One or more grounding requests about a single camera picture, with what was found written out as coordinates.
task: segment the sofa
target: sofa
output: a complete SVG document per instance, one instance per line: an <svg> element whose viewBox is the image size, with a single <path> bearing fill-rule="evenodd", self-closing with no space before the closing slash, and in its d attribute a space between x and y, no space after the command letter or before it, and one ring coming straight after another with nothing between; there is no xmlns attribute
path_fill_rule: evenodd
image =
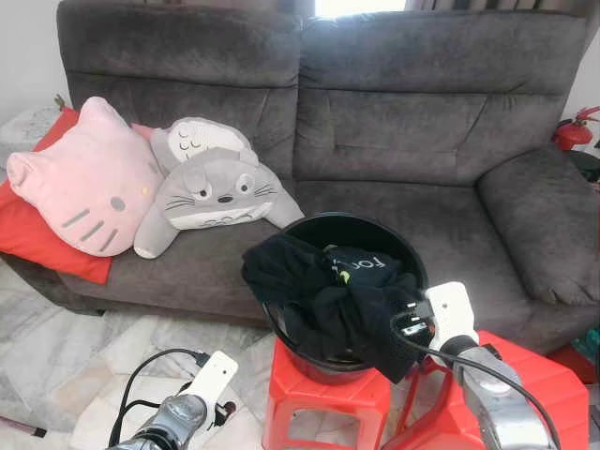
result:
<svg viewBox="0 0 600 450"><path fill-rule="evenodd" d="M103 96L150 127L201 115L240 129L308 215L374 218L429 282L462 281L476 326L538 352L600 322L598 197L550 143L585 23L526 11L390 12L301 23L276 13L64 0L76 108ZM265 220L127 251L106 285L4 258L77 312L264 325L241 255Z"/></svg>

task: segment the window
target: window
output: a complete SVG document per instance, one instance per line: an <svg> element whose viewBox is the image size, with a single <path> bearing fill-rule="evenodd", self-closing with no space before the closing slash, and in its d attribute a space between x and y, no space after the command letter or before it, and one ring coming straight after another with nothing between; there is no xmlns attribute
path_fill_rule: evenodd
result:
<svg viewBox="0 0 600 450"><path fill-rule="evenodd" d="M315 15L346 16L363 12L402 11L405 0L315 0Z"/></svg>

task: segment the sofa backrest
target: sofa backrest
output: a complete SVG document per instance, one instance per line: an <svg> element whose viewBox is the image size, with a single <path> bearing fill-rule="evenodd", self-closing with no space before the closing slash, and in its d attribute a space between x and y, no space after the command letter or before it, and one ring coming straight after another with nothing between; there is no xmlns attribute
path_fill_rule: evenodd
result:
<svg viewBox="0 0 600 450"><path fill-rule="evenodd" d="M583 36L581 19L539 12L310 23L295 175L468 186L549 140Z"/></svg>
<svg viewBox="0 0 600 450"><path fill-rule="evenodd" d="M240 129L292 176L300 22L208 7L65 0L58 31L73 105L91 96L166 128L200 115Z"/></svg>

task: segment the marble floor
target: marble floor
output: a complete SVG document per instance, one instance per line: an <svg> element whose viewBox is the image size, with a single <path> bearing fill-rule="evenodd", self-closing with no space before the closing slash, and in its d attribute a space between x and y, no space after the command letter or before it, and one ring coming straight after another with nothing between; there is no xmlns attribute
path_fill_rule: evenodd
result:
<svg viewBox="0 0 600 450"><path fill-rule="evenodd" d="M49 430L34 438L0 424L3 450L98 450L105 448L128 375L148 356L172 347L212 353L222 350L240 368L221 397L237 410L225 427L212 431L206 450L260 450L270 376L273 335L263 329L197 320L107 312L103 317L70 313L47 301L0 260L0 415ZM144 370L130 398L160 402L189 381L197 368L186 355L168 355ZM413 417L437 396L430 379ZM408 386L393 388L385 436L398 420ZM134 408L126 417L126 438L152 413ZM352 445L351 417L297 412L291 435ZM190 450L201 448L192 441Z"/></svg>

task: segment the sofa seat cushion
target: sofa seat cushion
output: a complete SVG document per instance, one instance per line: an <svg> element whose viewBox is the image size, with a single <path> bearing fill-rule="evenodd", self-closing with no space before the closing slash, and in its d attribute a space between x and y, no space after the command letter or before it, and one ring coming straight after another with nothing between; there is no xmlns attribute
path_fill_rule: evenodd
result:
<svg viewBox="0 0 600 450"><path fill-rule="evenodd" d="M61 275L74 292L109 300L193 311L232 323L264 323L240 275L242 254L278 229L266 220L181 232L155 260L133 250L115 257L106 285Z"/></svg>
<svg viewBox="0 0 600 450"><path fill-rule="evenodd" d="M470 187L375 182L300 182L296 200L307 216L345 211L396 230L423 260L429 284L462 281L476 326L513 336L531 317L498 234Z"/></svg>

